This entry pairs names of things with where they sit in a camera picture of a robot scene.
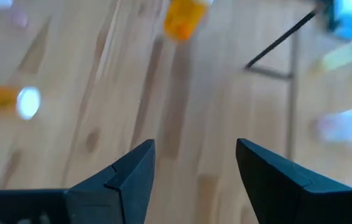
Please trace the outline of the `wooden shelf black legs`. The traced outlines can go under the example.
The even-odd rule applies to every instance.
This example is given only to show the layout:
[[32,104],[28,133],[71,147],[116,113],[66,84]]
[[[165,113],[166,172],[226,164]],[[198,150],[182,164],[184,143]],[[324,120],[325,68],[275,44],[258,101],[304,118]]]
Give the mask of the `wooden shelf black legs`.
[[310,0],[306,13],[246,65],[246,70],[287,82],[286,156],[352,186],[352,142],[321,140],[317,119],[352,110],[352,62],[317,72],[328,52],[352,41],[352,0]]

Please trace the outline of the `white bottle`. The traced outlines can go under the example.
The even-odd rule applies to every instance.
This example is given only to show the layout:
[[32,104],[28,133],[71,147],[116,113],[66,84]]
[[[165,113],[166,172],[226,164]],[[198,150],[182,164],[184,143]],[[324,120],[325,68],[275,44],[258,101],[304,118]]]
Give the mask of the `white bottle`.
[[328,52],[317,63],[317,72],[329,72],[352,62],[352,41]]

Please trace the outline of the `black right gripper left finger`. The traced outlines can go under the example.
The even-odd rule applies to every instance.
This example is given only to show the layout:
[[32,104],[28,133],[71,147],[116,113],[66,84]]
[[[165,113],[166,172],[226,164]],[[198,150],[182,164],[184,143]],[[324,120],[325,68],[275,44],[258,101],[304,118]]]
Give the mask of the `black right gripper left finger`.
[[69,189],[0,190],[0,224],[144,224],[154,173],[148,139]]

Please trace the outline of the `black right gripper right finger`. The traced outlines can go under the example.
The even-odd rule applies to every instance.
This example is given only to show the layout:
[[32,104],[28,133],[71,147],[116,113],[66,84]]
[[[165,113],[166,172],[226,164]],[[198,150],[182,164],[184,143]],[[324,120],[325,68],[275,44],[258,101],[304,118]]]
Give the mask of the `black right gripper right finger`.
[[259,224],[352,224],[352,188],[247,139],[239,173]]

